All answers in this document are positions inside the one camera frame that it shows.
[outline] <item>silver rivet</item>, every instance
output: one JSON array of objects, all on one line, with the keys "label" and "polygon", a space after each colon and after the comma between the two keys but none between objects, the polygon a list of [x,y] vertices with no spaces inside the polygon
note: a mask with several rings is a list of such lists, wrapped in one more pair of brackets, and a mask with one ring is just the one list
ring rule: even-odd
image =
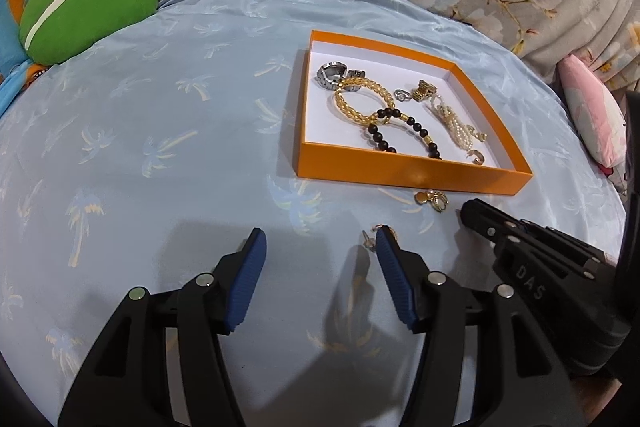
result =
[{"label": "silver rivet", "polygon": [[196,277],[196,284],[198,286],[211,286],[213,282],[213,276],[209,273],[201,273]]},{"label": "silver rivet", "polygon": [[136,288],[132,288],[129,291],[129,299],[131,299],[132,301],[139,301],[145,296],[145,294],[146,294],[146,290],[138,286]]},{"label": "silver rivet", "polygon": [[440,286],[447,282],[447,276],[442,272],[429,272],[427,280],[436,286]]},{"label": "silver rivet", "polygon": [[504,297],[505,299],[510,299],[515,295],[513,286],[509,286],[508,284],[500,284],[497,288],[497,292],[500,297]]}]

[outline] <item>gold bracelet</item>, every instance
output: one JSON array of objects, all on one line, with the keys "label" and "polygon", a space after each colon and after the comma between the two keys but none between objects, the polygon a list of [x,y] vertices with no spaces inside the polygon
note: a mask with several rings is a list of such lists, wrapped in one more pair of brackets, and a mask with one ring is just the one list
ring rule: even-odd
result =
[{"label": "gold bracelet", "polygon": [[[385,107],[390,107],[391,109],[396,107],[394,97],[391,96],[391,93],[389,93],[388,90],[386,90],[384,87],[380,86],[380,84],[374,82],[373,80],[357,76],[354,76],[352,78],[344,78],[340,81],[340,83],[338,84],[338,89],[336,89],[335,91],[335,105],[338,106],[338,109],[340,109],[340,112],[343,115],[345,115],[349,120],[354,121],[358,125],[367,126],[372,123],[377,123],[378,113],[375,112],[370,116],[365,116],[351,107],[351,105],[349,105],[342,96],[342,93],[350,86],[366,87],[367,89],[372,90],[380,97],[382,97],[382,99],[386,103]],[[390,118],[390,116],[385,117],[382,121],[382,124],[387,123]]]}]

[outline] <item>black beaded bracelet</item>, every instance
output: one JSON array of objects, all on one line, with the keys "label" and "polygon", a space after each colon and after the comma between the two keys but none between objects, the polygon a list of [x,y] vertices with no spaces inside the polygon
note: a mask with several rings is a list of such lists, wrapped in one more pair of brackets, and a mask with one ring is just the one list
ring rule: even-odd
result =
[{"label": "black beaded bracelet", "polygon": [[[411,127],[416,133],[418,133],[420,135],[420,138],[422,138],[424,142],[427,144],[427,149],[429,151],[429,158],[434,158],[436,160],[442,159],[440,158],[440,152],[438,151],[438,146],[436,145],[436,142],[434,142],[429,136],[429,131],[427,131],[426,129],[423,129],[422,126],[417,121],[415,121],[415,118],[413,118],[412,116],[407,116],[403,114],[399,109],[394,109],[391,107],[387,107],[385,109],[379,109],[377,112],[377,115],[378,115],[378,118],[380,119],[393,117],[393,118],[399,118],[400,120],[402,120],[405,124]],[[367,131],[371,135],[373,141],[378,144],[378,149],[380,149],[381,151],[391,152],[391,153],[398,152],[393,147],[389,147],[389,143],[385,139],[383,139],[382,133],[380,133],[380,131],[378,130],[377,125],[375,125],[374,123],[370,124],[367,127]]]}]

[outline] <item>orange box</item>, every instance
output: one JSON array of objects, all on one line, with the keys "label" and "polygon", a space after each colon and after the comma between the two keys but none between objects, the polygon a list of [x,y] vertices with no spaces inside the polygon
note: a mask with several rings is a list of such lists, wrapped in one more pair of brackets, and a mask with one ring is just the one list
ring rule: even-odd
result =
[{"label": "orange box", "polygon": [[[396,102],[396,107],[428,129],[442,160],[429,158],[424,142],[396,119],[381,132],[398,154],[374,149],[366,129],[344,117],[335,105],[334,92],[315,80],[319,67],[330,61],[366,71],[367,78],[390,92],[411,91],[420,79],[434,84],[463,123],[487,133],[484,143],[474,140],[474,148],[485,157],[484,165],[471,163],[466,151],[454,144],[428,102]],[[386,42],[314,30],[303,74],[300,146],[295,165],[301,178],[514,195],[533,176],[500,118],[453,62]],[[384,107],[383,100],[368,89],[345,93],[344,97],[363,114]]]}]

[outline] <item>gray floral fabric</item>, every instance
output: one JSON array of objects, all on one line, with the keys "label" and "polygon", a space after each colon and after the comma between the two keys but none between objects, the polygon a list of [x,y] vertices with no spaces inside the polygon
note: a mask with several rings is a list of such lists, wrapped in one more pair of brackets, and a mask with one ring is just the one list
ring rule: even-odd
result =
[{"label": "gray floral fabric", "polygon": [[[131,287],[180,287],[255,226],[267,260],[245,322],[222,339],[251,426],[399,424],[420,337],[398,319],[362,230],[387,223],[431,269],[478,289],[498,282],[489,242],[456,212],[474,195],[449,194],[437,214],[410,188],[295,176],[315,28],[458,63],[534,174],[514,197],[482,199],[617,255],[620,198],[558,98],[474,29],[407,0],[167,0],[52,67],[0,119],[0,350],[52,422]],[[470,349],[457,421],[473,375]]]}]

